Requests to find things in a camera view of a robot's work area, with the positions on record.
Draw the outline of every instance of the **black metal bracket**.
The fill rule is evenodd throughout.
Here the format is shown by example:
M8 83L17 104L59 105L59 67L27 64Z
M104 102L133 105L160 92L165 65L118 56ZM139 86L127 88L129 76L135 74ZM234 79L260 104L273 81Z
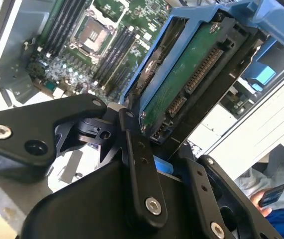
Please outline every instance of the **black metal bracket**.
M162 228L168 214L150 143L130 110L120 109L119 123L129 220L141 229Z
M236 228L239 238L282 238L214 159L203 155L198 163L207 173L225 224Z
M172 157L174 175L187 187L188 207L193 224L200 225L193 232L199 238L215 238L213 228L218 227L221 238L235 239L226 227L214 197L205 168L189 156L190 145L185 143Z
M21 182L41 180L72 125L105 111L105 103L89 94L1 111L0 175Z

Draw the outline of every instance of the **hand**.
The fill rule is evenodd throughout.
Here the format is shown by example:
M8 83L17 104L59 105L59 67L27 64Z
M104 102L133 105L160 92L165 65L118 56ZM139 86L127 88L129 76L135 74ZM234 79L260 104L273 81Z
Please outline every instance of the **hand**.
M258 211L264 216L268 216L271 212L272 209L271 208L261 208L259 207L258 203L259 201L262 199L264 193L269 190L269 189L264 189L261 190L257 193L255 193L254 195L251 196L250 201L252 202L253 205L255 205L255 207L258 209Z

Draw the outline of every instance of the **black plastic part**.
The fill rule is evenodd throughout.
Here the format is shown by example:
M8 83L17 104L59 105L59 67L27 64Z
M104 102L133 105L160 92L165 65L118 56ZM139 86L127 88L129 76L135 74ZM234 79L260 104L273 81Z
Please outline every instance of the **black plastic part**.
M67 124L70 130L74 120L101 117L105 111L101 100L84 94L0 112L0 124L12 131L11 137L0 139L0 175L22 182L41 180L57 156L55 128ZM68 128L60 130L59 142L66 132Z
M158 174L167 201L168 220L158 231L133 230L122 192L126 189L118 155L113 162L43 199L31 211L20 239L187 239L194 227L183 197L183 184Z
M127 169L121 154L116 154L106 166L38 203L20 238L216 239L210 224L218 222L226 239L234 238L235 229L241 239L282 239L219 165L210 165L207 159L199 159L206 175L198 163L176 158L186 166L181 171L184 182L158 173L169 215L158 231L131 228L122 193L127 189Z
M123 177L127 184L124 191L127 219L141 232L160 229L168 215L149 141L140 132L138 116L128 109L120 109L119 122L121 133L117 140L125 144L121 151ZM149 197L155 198L161 205L162 211L157 216L145 206Z
M203 155L198 159L198 163L206 170L225 224L229 227L235 226L241 239L263 239L260 234L270 239L281 239L279 233L273 229L216 161L213 160L212 165L209 164L208 159L213 160Z
M199 225L194 230L198 238L214 238L210 224L215 222L223 229L225 238L235 239L223 221L204 167L189 158L179 158L174 161L174 175L186 185L190 215L193 223Z

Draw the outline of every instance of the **metal panel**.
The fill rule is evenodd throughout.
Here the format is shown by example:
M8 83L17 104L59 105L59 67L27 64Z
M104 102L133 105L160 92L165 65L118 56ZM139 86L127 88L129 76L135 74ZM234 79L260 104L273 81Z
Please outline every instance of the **metal panel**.
M284 81L206 153L236 179L276 147L283 136Z
M54 3L55 0L22 2L0 59L0 87L10 89L23 104L38 93L25 71L33 47L23 53L23 44L41 34Z

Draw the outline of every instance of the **smartphone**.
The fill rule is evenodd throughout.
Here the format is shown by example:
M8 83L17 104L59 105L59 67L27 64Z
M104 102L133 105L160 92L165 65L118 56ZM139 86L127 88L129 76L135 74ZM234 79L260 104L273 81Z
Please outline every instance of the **smartphone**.
M263 208L267 205L270 205L271 203L275 203L279 200L283 192L284 184L266 191L262 199L258 203L259 207Z

